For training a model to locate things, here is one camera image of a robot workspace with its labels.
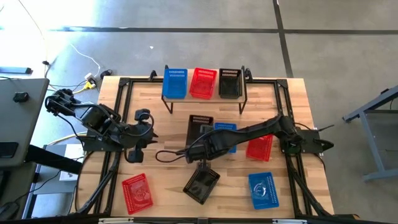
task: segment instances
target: blue plastic basket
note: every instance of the blue plastic basket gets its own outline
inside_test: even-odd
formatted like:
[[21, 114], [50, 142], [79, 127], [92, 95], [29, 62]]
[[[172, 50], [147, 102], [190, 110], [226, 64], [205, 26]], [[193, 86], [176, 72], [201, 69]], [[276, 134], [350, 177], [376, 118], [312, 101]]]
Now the blue plastic basket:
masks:
[[187, 69], [165, 69], [162, 94], [169, 99], [184, 99], [187, 94], [187, 77]]
[[[232, 124], [232, 123], [215, 123], [214, 124], [214, 129], [236, 130], [236, 124]], [[235, 153], [236, 152], [236, 146], [234, 146], [228, 152], [229, 153]]]
[[251, 200], [255, 209], [279, 207], [271, 172], [249, 174]]

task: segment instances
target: red basket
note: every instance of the red basket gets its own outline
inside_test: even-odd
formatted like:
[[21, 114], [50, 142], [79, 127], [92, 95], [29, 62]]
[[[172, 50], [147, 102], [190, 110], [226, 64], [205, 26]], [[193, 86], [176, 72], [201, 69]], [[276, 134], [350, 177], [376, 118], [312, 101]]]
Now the red basket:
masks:
[[195, 68], [189, 93], [196, 98], [210, 99], [214, 92], [216, 77], [217, 71]]
[[272, 134], [268, 134], [250, 140], [248, 148], [246, 149], [246, 157], [268, 162], [271, 154], [272, 137]]
[[129, 215], [153, 206], [148, 181], [145, 174], [140, 174], [122, 182], [124, 200]]

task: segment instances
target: gray floor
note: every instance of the gray floor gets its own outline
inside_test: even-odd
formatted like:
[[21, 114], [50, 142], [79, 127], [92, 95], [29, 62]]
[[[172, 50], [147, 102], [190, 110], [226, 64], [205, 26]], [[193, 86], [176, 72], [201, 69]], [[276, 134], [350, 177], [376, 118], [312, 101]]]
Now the gray floor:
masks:
[[[277, 28], [272, 0], [23, 2], [42, 27]], [[279, 0], [279, 4], [285, 29], [398, 29], [398, 1], [394, 0]], [[38, 34], [18, 4], [0, 12], [0, 25], [12, 26], [5, 19], [15, 16], [8, 11], [11, 9], [24, 18], [18, 24]], [[23, 43], [30, 48], [32, 44], [26, 43], [35, 41], [26, 57], [31, 60], [24, 63], [37, 67], [34, 75], [42, 76], [36, 66], [43, 56], [42, 40], [15, 32], [7, 35], [8, 47], [15, 37], [25, 38]], [[360, 122], [344, 124], [341, 117], [397, 85], [398, 35], [286, 35], [286, 40], [293, 75], [305, 79], [316, 126], [336, 124], [322, 133], [322, 138], [335, 143], [324, 157], [335, 213], [397, 223], [398, 178], [362, 181], [362, 175], [375, 171], [376, 166]], [[88, 72], [96, 72], [96, 65], [76, 54], [68, 41], [118, 75], [148, 75], [152, 69], [162, 71], [167, 63], [173, 67], [244, 64], [255, 77], [286, 77], [278, 34], [49, 32], [49, 60], [57, 56], [49, 72], [53, 84], [76, 84]], [[96, 101], [98, 93], [91, 90], [78, 96]], [[398, 109], [398, 102], [393, 108]], [[78, 131], [83, 130], [74, 124]], [[32, 142], [41, 146], [70, 133], [69, 126], [43, 110]], [[34, 215], [65, 213], [65, 207], [44, 212], [44, 201], [54, 207], [70, 202], [66, 196], [57, 197], [39, 198]]]

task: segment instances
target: plastic basket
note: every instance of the plastic basket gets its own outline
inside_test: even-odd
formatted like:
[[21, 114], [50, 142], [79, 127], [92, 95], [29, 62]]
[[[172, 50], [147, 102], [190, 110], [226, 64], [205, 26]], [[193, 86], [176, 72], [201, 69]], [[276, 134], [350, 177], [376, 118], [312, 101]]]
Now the plastic basket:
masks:
[[209, 116], [190, 115], [188, 122], [187, 141], [185, 147], [189, 147], [202, 134], [200, 127], [202, 125], [213, 125], [213, 118]]
[[[214, 129], [236, 130], [236, 124], [232, 124], [232, 123], [215, 123], [214, 124]], [[235, 153], [236, 152], [236, 146], [232, 147], [228, 152], [229, 153]]]
[[140, 174], [122, 182], [124, 200], [129, 215], [153, 206], [148, 181], [145, 174]]
[[203, 205], [217, 184], [220, 175], [212, 169], [197, 169], [183, 191], [201, 205]]
[[210, 99], [214, 92], [217, 71], [195, 68], [189, 89], [190, 94], [196, 98]]
[[165, 69], [162, 94], [169, 99], [184, 99], [187, 95], [187, 77], [187, 69]]
[[249, 174], [249, 185], [254, 209], [279, 207], [271, 172]]
[[218, 94], [226, 99], [237, 99], [242, 95], [242, 78], [239, 69], [220, 68]]
[[266, 136], [250, 140], [248, 148], [246, 149], [246, 157], [268, 162], [271, 154], [272, 138], [273, 135], [268, 134]]

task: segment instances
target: black basket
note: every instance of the black basket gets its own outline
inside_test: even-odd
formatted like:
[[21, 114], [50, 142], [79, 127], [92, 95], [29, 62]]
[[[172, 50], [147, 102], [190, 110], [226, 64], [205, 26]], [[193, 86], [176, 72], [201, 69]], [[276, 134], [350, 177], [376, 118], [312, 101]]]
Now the black basket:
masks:
[[226, 99], [237, 99], [242, 95], [241, 70], [220, 68], [218, 94]]
[[209, 116], [190, 115], [187, 131], [187, 141], [185, 147], [189, 147], [202, 133], [200, 127], [202, 125], [213, 125], [213, 118]]
[[219, 178], [220, 175], [212, 169], [197, 169], [183, 191], [203, 205]]

